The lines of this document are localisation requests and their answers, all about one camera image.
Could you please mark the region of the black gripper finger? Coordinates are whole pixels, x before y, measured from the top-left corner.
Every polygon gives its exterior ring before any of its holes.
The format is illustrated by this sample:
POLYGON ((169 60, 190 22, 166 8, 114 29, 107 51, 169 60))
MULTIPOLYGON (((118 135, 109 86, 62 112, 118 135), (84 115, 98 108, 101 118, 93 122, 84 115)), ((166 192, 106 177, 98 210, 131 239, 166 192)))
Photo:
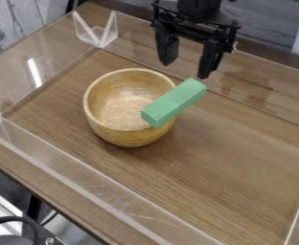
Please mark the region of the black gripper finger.
POLYGON ((179 55, 178 36, 167 31, 157 31, 157 46, 159 60, 165 66, 169 66, 179 55))
POLYGON ((213 71, 220 67, 225 55, 225 45, 217 39, 205 42, 204 53, 199 59, 198 74, 201 79, 210 77, 213 71))

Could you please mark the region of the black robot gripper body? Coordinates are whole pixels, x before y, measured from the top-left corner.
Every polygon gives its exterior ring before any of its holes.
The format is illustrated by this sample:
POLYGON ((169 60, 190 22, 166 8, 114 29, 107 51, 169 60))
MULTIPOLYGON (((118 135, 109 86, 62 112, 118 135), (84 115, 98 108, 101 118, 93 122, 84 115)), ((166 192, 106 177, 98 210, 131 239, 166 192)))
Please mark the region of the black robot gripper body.
POLYGON ((241 22, 221 10, 224 0, 153 0, 151 26, 204 43, 217 39, 232 53, 241 22))

